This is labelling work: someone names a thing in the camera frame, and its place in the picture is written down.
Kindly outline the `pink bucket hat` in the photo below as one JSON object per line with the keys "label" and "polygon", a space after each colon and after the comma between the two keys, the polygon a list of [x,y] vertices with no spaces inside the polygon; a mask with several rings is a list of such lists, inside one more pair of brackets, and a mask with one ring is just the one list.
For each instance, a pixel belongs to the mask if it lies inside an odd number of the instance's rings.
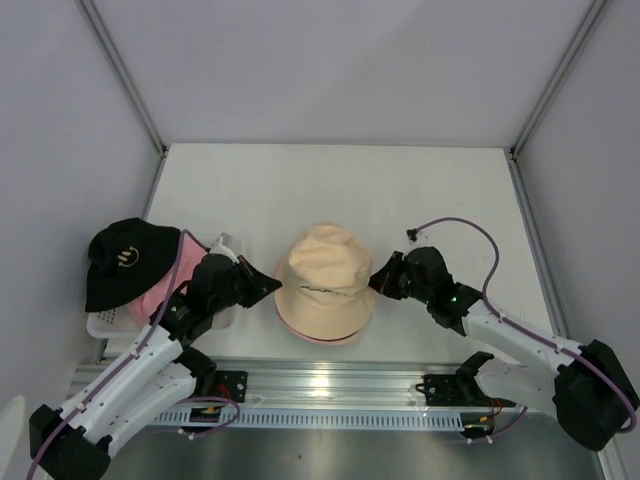
{"label": "pink bucket hat", "polygon": [[304,340],[323,345],[353,341],[371,319],[373,297],[314,285],[299,277],[283,258],[275,271],[282,287],[274,294],[275,311],[284,326]]}

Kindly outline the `beige cap with script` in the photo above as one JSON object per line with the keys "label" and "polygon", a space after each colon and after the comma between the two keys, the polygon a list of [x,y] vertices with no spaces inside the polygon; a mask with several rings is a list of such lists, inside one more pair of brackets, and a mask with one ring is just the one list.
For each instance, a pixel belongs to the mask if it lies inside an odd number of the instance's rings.
{"label": "beige cap with script", "polygon": [[373,297],[373,315],[375,292],[368,286],[372,274],[371,254],[342,226],[334,223],[309,226],[283,258],[288,260],[293,272],[314,285],[346,293],[367,289]]}

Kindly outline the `black bucket hat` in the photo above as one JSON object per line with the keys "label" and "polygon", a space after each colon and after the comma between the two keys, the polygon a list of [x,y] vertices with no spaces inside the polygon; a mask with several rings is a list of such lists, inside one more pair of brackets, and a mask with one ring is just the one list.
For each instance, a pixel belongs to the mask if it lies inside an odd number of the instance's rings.
{"label": "black bucket hat", "polygon": [[156,285],[174,266],[181,232],[139,217],[110,224],[88,248],[85,311],[122,307]]}

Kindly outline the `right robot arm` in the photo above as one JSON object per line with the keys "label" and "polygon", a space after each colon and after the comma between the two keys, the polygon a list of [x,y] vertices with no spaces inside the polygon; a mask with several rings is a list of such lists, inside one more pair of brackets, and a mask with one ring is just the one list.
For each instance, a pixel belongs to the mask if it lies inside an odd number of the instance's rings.
{"label": "right robot arm", "polygon": [[639,397],[608,345],[584,345],[510,317],[455,281],[436,248],[393,253],[369,285],[387,298],[424,304],[439,326],[507,355],[478,352],[460,366],[455,388],[464,402],[490,397],[532,408],[595,452],[636,427]]}

